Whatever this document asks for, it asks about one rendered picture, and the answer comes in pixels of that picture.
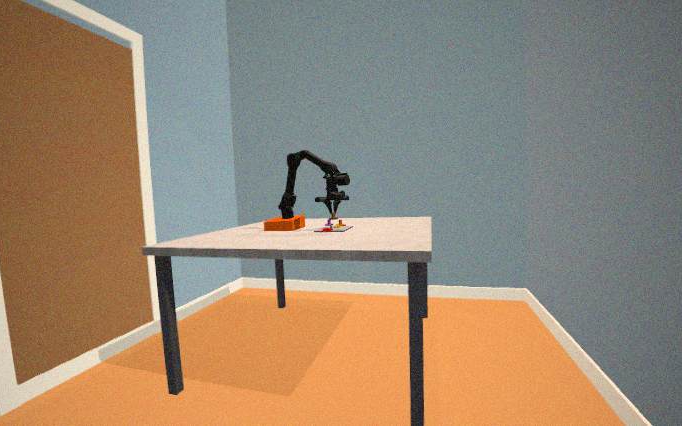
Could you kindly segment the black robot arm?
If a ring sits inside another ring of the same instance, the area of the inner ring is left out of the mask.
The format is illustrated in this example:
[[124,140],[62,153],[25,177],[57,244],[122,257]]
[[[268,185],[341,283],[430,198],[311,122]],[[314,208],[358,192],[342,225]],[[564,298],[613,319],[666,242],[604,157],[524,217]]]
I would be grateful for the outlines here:
[[[296,178],[296,171],[298,166],[300,165],[301,160],[303,159],[308,159],[312,163],[316,164],[321,168],[321,170],[326,173],[323,178],[326,178],[326,186],[342,186],[342,185],[349,185],[350,183],[350,178],[347,173],[340,173],[340,171],[337,169],[336,164],[324,161],[323,159],[319,158],[318,156],[314,155],[308,150],[302,150],[300,152],[296,153],[290,153],[287,155],[287,165],[288,165],[288,175],[287,175],[287,183],[286,183],[286,190],[285,193],[282,196],[281,203],[279,204],[278,208],[281,210],[282,218],[281,219],[290,219],[295,217],[293,214],[292,207],[294,207],[294,204],[296,202],[296,195],[294,195],[294,185],[295,185],[295,178]],[[330,174],[330,175],[328,175]],[[335,177],[334,177],[335,175]],[[330,190],[329,193],[329,199],[334,199],[334,200],[342,200],[342,197],[345,197],[345,191],[338,191],[336,190],[335,192],[332,192]],[[287,206],[287,207],[286,207]]]

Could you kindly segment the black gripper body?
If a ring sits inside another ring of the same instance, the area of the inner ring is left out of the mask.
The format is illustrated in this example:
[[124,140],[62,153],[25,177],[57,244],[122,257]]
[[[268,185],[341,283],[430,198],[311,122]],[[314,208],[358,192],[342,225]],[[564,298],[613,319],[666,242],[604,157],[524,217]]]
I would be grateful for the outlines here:
[[[327,190],[327,196],[326,196],[327,198],[325,198],[325,197],[316,197],[316,198],[315,198],[315,202],[331,202],[330,200],[334,200],[333,198],[332,198],[332,199],[329,199],[329,193],[330,193],[330,190],[332,190],[332,192],[335,192],[336,190],[338,190],[337,186],[327,186],[326,190]],[[342,200],[349,200],[349,196],[348,196],[348,195],[345,195],[345,197],[342,197]],[[339,199],[339,200],[334,200],[334,201],[335,201],[335,202],[338,202],[338,201],[341,201],[341,200]]]

